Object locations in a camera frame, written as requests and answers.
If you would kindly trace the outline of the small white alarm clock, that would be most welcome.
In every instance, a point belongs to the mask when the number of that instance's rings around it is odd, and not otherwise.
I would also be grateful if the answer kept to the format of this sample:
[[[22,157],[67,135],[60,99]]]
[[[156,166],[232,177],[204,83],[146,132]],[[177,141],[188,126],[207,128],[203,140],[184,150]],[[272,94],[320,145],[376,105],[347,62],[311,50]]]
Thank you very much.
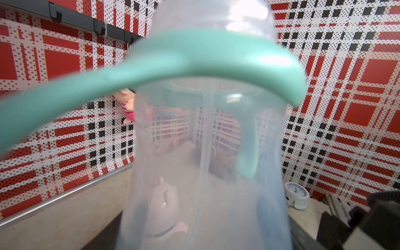
[[[309,192],[301,185],[295,182],[284,184],[284,193],[286,204],[297,210],[305,210],[310,199]]]

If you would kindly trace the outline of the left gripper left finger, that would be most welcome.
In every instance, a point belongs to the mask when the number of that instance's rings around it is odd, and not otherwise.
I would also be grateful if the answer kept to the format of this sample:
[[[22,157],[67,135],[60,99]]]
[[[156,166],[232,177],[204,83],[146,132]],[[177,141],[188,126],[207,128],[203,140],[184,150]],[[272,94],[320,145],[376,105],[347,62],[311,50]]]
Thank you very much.
[[[118,214],[94,239],[86,244],[81,250],[114,250],[122,212]]]

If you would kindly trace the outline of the black hook rail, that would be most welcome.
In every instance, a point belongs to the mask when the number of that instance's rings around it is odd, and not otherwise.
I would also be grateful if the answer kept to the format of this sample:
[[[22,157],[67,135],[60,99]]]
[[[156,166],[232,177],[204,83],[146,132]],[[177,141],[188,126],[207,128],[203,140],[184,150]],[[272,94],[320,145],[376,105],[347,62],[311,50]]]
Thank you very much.
[[[61,5],[42,1],[1,1],[1,5],[17,8],[36,14],[45,18],[51,19],[56,24],[68,25],[74,28],[83,29],[95,33],[97,36],[106,36],[115,40],[124,41],[126,44],[131,45],[137,40],[141,39],[140,35],[126,31],[124,29],[106,24],[103,21],[81,14],[72,9],[63,7]]]

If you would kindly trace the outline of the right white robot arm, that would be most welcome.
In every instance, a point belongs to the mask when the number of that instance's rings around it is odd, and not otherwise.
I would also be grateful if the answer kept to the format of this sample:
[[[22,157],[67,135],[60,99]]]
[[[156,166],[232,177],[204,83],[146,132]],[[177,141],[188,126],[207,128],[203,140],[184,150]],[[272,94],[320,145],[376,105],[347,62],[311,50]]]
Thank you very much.
[[[321,216],[316,241],[327,250],[398,250],[400,248],[400,192],[369,195],[366,211],[331,195],[323,202],[330,212]]]

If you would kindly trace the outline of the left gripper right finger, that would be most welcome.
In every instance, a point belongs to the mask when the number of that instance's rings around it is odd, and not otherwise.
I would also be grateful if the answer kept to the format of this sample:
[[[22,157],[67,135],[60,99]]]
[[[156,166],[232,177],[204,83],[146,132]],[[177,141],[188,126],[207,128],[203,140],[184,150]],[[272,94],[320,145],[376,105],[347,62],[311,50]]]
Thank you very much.
[[[326,250],[325,247],[307,234],[292,217],[289,217],[289,222],[294,250]]]

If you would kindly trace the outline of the pink pig cap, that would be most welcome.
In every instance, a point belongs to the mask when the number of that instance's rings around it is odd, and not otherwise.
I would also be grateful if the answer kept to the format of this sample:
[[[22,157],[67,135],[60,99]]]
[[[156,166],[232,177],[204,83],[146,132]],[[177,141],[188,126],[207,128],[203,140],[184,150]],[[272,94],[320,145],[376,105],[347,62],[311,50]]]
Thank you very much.
[[[159,177],[148,206],[145,235],[161,237],[176,226],[179,220],[179,198],[177,187]]]

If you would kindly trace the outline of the clear baby bottle bottom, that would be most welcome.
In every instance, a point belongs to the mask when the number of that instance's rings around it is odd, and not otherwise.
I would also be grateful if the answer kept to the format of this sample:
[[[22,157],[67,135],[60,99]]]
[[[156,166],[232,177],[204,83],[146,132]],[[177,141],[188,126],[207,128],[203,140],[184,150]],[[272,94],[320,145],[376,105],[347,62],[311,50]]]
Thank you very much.
[[[299,61],[277,43],[264,1],[166,1],[128,53],[136,92],[135,178],[119,250],[290,250],[280,145],[285,110],[305,96]],[[236,178],[209,172],[211,144]],[[147,238],[159,177],[176,186],[179,220]]]

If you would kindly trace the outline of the doll with pink pants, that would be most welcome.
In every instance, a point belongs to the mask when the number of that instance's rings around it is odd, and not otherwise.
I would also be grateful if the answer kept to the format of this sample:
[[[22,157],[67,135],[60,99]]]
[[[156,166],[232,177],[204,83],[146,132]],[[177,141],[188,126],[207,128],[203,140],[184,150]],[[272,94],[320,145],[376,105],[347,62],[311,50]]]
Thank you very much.
[[[135,93],[128,88],[119,90],[113,94],[113,97],[122,105],[122,113],[125,116],[124,125],[135,122],[134,101]]]

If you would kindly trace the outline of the brown teddy bear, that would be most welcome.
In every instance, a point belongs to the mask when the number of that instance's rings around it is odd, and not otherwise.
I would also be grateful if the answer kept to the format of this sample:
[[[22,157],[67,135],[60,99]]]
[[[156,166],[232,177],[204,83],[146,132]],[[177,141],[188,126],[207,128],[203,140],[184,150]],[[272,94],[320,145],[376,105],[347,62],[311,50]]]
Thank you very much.
[[[209,172],[223,179],[233,181],[236,178],[235,156],[228,154],[215,143],[211,144]]]

